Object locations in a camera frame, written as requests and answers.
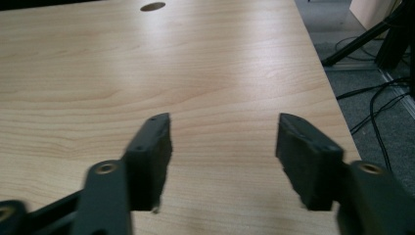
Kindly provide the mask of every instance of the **light wood surface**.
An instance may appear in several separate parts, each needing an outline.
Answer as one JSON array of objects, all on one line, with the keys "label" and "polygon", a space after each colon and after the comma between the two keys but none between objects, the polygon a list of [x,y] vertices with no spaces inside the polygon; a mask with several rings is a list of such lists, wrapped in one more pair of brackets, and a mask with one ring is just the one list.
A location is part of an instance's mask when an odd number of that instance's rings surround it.
[{"label": "light wood surface", "polygon": [[109,0],[0,13],[0,201],[39,209],[169,112],[161,213],[136,234],[337,234],[274,157],[280,113],[358,154],[293,0]]}]

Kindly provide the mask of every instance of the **black stand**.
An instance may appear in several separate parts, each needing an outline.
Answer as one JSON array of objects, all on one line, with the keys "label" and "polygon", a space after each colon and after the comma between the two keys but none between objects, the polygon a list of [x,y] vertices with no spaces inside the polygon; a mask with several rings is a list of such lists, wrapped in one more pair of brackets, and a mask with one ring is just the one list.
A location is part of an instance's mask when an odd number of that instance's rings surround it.
[{"label": "black stand", "polygon": [[375,59],[375,63],[380,69],[393,69],[399,63],[405,53],[406,48],[411,46],[411,63],[410,63],[410,92],[415,98],[415,74],[414,74],[414,50],[415,48],[415,1],[403,0],[393,13],[385,18],[382,22],[376,24],[368,31],[354,39],[346,47],[323,60],[321,63],[324,67],[329,67],[339,60],[348,56],[350,53],[359,49],[367,42],[373,40],[379,34],[390,30],[382,44],[381,49]]}]

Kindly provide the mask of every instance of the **gray carpet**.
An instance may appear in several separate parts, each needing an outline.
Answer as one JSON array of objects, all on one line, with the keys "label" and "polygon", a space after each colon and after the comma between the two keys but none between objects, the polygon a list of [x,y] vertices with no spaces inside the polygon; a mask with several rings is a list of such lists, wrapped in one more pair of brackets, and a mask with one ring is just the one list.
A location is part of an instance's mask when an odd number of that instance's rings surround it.
[{"label": "gray carpet", "polygon": [[[365,48],[376,54],[382,41],[369,43]],[[335,52],[335,44],[323,43],[314,45],[320,59],[325,59]],[[352,54],[356,58],[371,59],[361,50]],[[360,63],[351,59],[344,62]],[[331,70],[326,71],[335,94],[341,95],[348,91],[379,85],[385,82],[378,70]],[[409,75],[406,65],[400,65],[393,72],[393,78]],[[393,88],[388,88],[376,100],[375,111],[395,97]],[[349,129],[369,115],[369,104],[377,90],[339,101]],[[399,102],[393,108],[382,112],[376,117],[381,136],[388,150],[392,171],[403,188],[415,197],[415,120]],[[353,135],[354,143],[364,161],[385,165],[382,150],[369,121],[359,132]]]}]

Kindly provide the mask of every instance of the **wood grain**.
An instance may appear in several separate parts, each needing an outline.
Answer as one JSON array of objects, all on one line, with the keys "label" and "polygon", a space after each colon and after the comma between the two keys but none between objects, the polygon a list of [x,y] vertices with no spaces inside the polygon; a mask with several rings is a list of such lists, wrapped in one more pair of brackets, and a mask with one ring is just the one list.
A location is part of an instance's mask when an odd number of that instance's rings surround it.
[{"label": "wood grain", "polygon": [[39,209],[169,112],[161,213],[136,234],[336,234],[274,157],[280,113],[359,159],[294,1],[110,0],[0,13],[0,201]]}]

